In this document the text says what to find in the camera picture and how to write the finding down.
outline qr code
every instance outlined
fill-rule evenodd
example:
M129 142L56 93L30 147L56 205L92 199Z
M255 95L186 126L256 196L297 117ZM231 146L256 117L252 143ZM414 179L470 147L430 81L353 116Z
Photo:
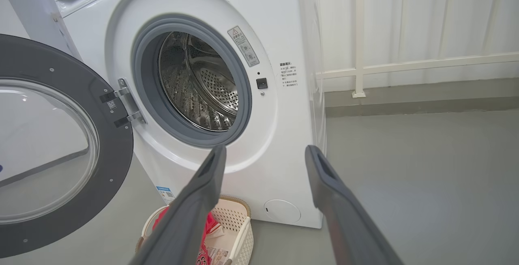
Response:
M117 108L114 101L109 101L107 104L108 104L108 107L110 107L110 110Z

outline open washing machine door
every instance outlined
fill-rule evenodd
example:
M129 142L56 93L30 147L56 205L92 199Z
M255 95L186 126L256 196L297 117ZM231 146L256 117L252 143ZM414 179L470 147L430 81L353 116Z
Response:
M0 34L0 258L46 246L95 217L133 152L117 92L53 47Z

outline door hinge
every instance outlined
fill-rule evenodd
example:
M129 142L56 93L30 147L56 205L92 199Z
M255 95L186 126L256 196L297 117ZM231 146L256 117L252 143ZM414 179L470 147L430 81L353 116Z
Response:
M119 120L116 120L114 122L115 126L120 127L128 122L137 121L142 124L146 124L146 119L144 119L144 116L142 115L141 110L139 110L139 107L135 103L135 99L133 98L132 91L130 87L128 86L128 83L126 82L126 78L119 78L117 80L119 86L121 89L113 91L111 93L106 93L101 96L101 102L107 103L110 105L110 102L115 100L116 98L120 97L122 104L124 104L124 107L126 108L126 111L128 112L128 115L124 118L121 118Z

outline gray baseboard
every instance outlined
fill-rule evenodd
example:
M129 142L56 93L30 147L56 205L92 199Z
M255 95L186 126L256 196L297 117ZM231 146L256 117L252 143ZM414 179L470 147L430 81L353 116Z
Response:
M519 109L519 78L412 84L325 93L326 117L504 111Z

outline gray floor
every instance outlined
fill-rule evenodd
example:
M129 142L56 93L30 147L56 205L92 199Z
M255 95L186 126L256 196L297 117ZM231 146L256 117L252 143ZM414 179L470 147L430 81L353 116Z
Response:
M518 264L519 111L332 118L328 158L410 264ZM92 221L0 264L126 264L163 204L137 160ZM252 265L333 264L322 230L253 221Z

